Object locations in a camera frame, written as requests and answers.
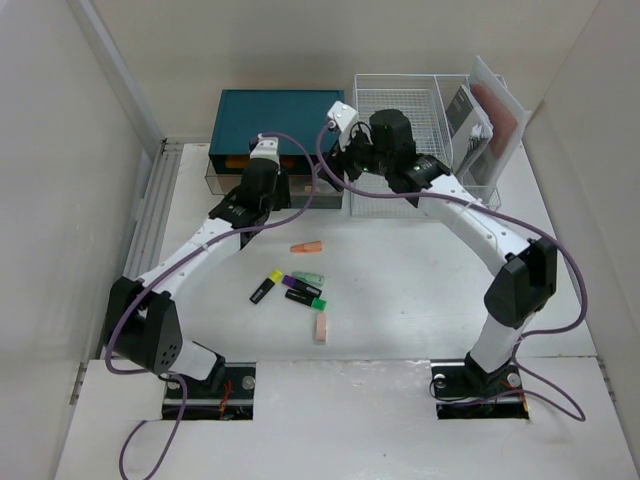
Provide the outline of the teal drawer cabinet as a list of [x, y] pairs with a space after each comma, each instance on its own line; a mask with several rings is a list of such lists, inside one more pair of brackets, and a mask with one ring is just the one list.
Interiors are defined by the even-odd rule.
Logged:
[[205, 174], [211, 193], [225, 195], [239, 185], [250, 142], [258, 134], [280, 132], [301, 144], [296, 147], [281, 140], [279, 152], [289, 178], [291, 206], [302, 207], [311, 191], [311, 170], [304, 154], [315, 154], [316, 137], [327, 111], [344, 100], [342, 89], [223, 90]]

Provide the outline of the Canon setup guide booklet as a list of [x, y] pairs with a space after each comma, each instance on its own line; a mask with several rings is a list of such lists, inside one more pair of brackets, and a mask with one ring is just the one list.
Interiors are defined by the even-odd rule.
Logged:
[[488, 114], [465, 85], [458, 88], [445, 114], [453, 150], [451, 171], [460, 178], [492, 140], [493, 125]]

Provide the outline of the clear mesh zip pouch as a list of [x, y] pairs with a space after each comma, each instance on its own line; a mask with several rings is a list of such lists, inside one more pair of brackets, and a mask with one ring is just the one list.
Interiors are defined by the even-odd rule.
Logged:
[[474, 60], [468, 83], [493, 128], [489, 144], [470, 172], [479, 186], [492, 190], [520, 144], [532, 112], [520, 104], [480, 56]]

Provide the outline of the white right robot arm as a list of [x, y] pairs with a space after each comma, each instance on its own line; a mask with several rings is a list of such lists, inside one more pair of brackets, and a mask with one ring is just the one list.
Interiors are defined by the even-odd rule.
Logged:
[[387, 199], [408, 201], [444, 225], [470, 248], [493, 277], [483, 302], [487, 318], [480, 336], [466, 354], [465, 386], [477, 394], [495, 387], [525, 327], [556, 292], [558, 246], [539, 233], [527, 239], [509, 229], [511, 218], [483, 207], [432, 155], [416, 151], [408, 119], [387, 109], [361, 128], [357, 110], [337, 101], [327, 113], [324, 132], [337, 141], [328, 153], [317, 154], [320, 175], [338, 191], [352, 186], [363, 173], [383, 177]]

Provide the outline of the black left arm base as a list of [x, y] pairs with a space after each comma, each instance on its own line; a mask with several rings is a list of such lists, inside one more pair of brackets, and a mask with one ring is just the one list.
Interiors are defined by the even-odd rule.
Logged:
[[215, 391], [204, 381], [183, 376], [187, 401], [185, 421], [252, 420], [256, 387], [255, 363], [227, 363], [221, 383]]

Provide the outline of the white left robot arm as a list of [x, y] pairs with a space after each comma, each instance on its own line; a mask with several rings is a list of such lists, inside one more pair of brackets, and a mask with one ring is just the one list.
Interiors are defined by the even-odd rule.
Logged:
[[111, 287], [104, 324], [107, 351], [157, 376], [178, 374], [201, 396], [223, 387], [224, 357], [187, 339], [179, 314], [225, 259], [257, 235], [279, 202], [285, 175], [280, 163], [251, 159], [241, 182], [223, 197], [203, 224], [164, 263]]

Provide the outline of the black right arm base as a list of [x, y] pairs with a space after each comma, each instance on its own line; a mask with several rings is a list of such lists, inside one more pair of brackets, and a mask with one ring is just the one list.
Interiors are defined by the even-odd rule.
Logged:
[[462, 359], [433, 361], [430, 371], [439, 420], [529, 419], [520, 372], [512, 364], [488, 381], [475, 380]]

